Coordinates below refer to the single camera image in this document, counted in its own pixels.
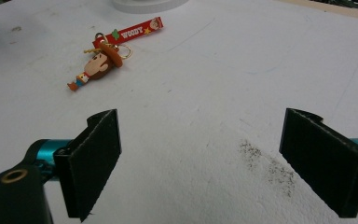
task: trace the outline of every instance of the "red keychain strap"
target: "red keychain strap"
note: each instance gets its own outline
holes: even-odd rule
[[[121,31],[115,29],[112,34],[106,35],[106,38],[109,44],[119,45],[141,35],[153,33],[162,27],[164,27],[164,25],[162,24],[161,17],[156,17],[150,21],[145,21]],[[92,42],[94,48],[98,48],[98,44],[102,40],[104,40],[103,36],[95,39],[94,42]]]

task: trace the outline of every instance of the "black clamp jaw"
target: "black clamp jaw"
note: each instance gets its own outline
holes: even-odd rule
[[[38,140],[24,159],[0,174],[0,223],[53,223],[43,184],[59,179],[68,217],[84,221],[121,153],[117,111],[87,119],[74,140]]]
[[[317,115],[286,109],[280,152],[339,217],[358,213],[358,139],[322,124]]]

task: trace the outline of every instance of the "woody keychain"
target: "woody keychain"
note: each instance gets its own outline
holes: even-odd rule
[[[85,53],[94,52],[96,55],[84,66],[84,72],[76,76],[76,80],[68,83],[71,91],[76,91],[89,82],[89,80],[104,77],[112,68],[119,68],[123,65],[123,60],[130,58],[132,50],[123,43],[141,35],[150,33],[162,28],[161,18],[143,22],[122,31],[114,30],[110,35],[98,33],[95,36],[95,49],[84,50]],[[118,54],[119,48],[126,48],[127,55]]]

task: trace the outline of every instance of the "white object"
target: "white object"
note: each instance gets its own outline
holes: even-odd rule
[[[181,6],[188,0],[113,0],[117,10],[133,14],[156,13]]]

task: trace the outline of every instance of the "white table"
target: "white table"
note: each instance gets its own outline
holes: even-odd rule
[[[156,16],[165,27],[129,42],[122,68],[68,90],[96,33]],[[358,19],[271,0],[145,15],[109,0],[0,5],[0,172],[35,140],[74,138],[118,110],[123,153],[86,223],[358,223],[279,153],[286,107],[358,137]],[[78,223],[60,184],[45,189],[55,223]]]

